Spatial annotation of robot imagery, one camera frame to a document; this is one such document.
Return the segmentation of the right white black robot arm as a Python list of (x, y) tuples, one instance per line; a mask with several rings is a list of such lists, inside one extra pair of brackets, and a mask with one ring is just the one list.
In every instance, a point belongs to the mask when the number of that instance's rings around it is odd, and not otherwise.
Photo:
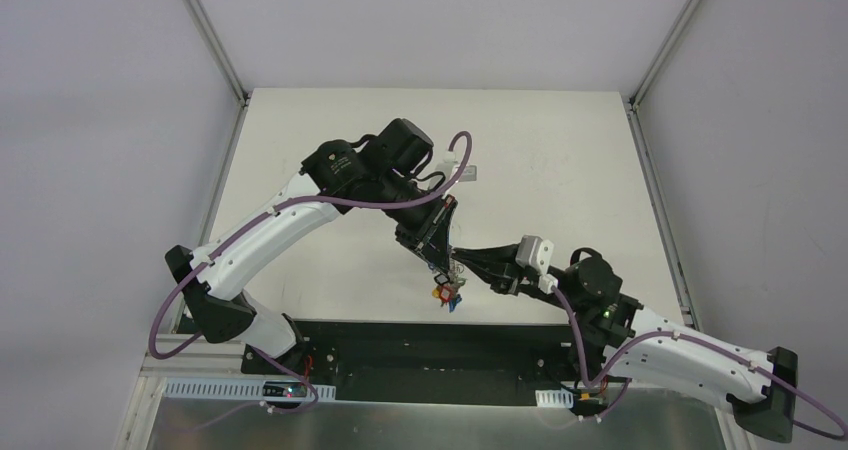
[(755, 436), (791, 442), (794, 352), (746, 349), (675, 323), (624, 294), (622, 278), (593, 248), (574, 250), (564, 269), (553, 265), (552, 256), (552, 242), (536, 236), (451, 252), (493, 291), (565, 310), (572, 332), (566, 360), (578, 381), (595, 387), (619, 378), (663, 387), (731, 414)]

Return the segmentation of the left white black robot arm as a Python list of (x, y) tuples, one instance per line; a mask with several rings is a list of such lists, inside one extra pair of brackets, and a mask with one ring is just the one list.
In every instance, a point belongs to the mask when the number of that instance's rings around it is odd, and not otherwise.
[(300, 170), (259, 209), (217, 240), (194, 249), (176, 245), (165, 261), (176, 281), (166, 301), (181, 296), (197, 327), (190, 339), (210, 344), (239, 340), (266, 354), (281, 374), (297, 372), (305, 348), (293, 320), (256, 301), (246, 285), (268, 264), (311, 232), (354, 208), (380, 210), (395, 224), (395, 238), (439, 276), (450, 272), (449, 230), (456, 199), (449, 191), (464, 173), (472, 138), (464, 154), (448, 148), (436, 185), (423, 189), (423, 168), (434, 144), (418, 126), (395, 118), (378, 134), (356, 141), (322, 143)]

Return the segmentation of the metal keyring with coloured keys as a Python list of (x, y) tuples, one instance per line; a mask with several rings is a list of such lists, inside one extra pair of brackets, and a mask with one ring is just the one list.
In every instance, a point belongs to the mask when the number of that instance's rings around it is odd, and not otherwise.
[(440, 301), (440, 305), (453, 313), (462, 302), (460, 290), (467, 283), (465, 266), (457, 261), (451, 261), (447, 273), (436, 268), (432, 269), (435, 287), (431, 294)]

